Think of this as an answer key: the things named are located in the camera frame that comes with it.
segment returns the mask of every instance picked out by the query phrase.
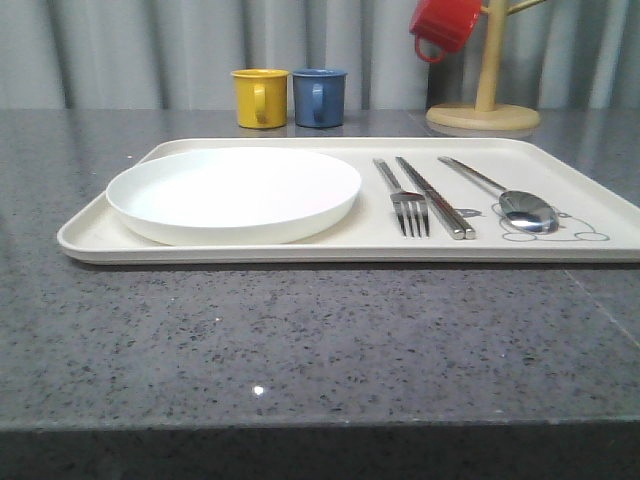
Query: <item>gray speckled countertop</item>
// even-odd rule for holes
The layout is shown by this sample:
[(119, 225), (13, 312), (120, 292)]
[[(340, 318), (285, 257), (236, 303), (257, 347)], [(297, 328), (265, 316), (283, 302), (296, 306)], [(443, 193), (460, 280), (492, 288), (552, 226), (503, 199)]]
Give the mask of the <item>gray speckled countertop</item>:
[[(637, 426), (637, 265), (93, 267), (60, 251), (58, 228), (161, 142), (443, 135), (422, 112), (348, 112), (329, 130), (234, 118), (0, 112), (0, 440), (12, 454), (11, 432)], [(523, 140), (640, 205), (640, 112), (542, 118)]]

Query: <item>wooden mug stand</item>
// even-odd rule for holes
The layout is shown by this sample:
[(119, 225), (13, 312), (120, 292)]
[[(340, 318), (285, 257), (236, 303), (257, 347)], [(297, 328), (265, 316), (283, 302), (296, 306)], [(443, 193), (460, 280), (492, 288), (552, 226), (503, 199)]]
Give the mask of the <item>wooden mug stand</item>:
[(509, 0), (490, 0), (482, 7), (487, 15), (487, 38), (482, 57), (475, 104), (444, 103), (427, 111), (427, 120), (440, 125), (473, 130), (524, 130), (540, 123), (537, 111), (517, 105), (496, 103), (498, 74), (507, 17), (545, 0), (524, 0), (510, 5)]

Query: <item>plastic tray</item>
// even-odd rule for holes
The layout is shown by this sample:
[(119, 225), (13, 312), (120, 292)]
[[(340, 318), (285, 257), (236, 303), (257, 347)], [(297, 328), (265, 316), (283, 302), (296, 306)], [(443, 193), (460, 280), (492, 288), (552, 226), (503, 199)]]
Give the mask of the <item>plastic tray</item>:
[[(483, 138), (184, 139), (163, 143), (141, 161), (193, 149), (233, 146), (304, 148), (340, 158), (362, 175), (350, 213), (328, 230), (281, 245), (166, 246), (138, 236), (115, 216), (104, 193), (58, 232), (63, 251), (94, 264), (262, 262), (637, 262), (640, 209), (543, 150), (522, 141)], [(509, 227), (495, 192), (437, 160), (448, 155), (508, 188), (536, 193), (561, 216), (550, 235)], [(465, 212), (475, 240), (453, 240), (430, 216), (429, 238), (401, 235), (389, 192), (373, 158), (387, 161), (407, 190), (413, 185), (395, 162), (403, 156), (451, 203)]]

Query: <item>metal spoon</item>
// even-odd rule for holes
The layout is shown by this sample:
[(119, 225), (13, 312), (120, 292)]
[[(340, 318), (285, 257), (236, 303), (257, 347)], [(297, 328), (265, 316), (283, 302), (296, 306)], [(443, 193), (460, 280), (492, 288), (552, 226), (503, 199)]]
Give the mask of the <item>metal spoon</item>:
[(540, 197), (518, 190), (507, 190), (489, 177), (451, 157), (438, 157), (446, 165), (473, 175), (500, 190), (499, 202), (502, 213), (507, 221), (518, 230), (532, 233), (553, 233), (558, 230), (560, 222), (558, 214), (547, 202)]

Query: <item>curtain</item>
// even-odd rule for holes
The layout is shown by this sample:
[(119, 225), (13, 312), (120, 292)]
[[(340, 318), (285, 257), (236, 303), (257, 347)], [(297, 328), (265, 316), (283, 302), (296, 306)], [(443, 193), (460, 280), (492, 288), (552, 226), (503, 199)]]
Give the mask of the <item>curtain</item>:
[[(0, 0), (0, 107), (235, 108), (239, 68), (342, 68), (349, 109), (473, 101), (486, 18), (421, 61), (416, 0)], [(640, 107), (640, 2), (547, 0), (507, 23), (498, 101)]]

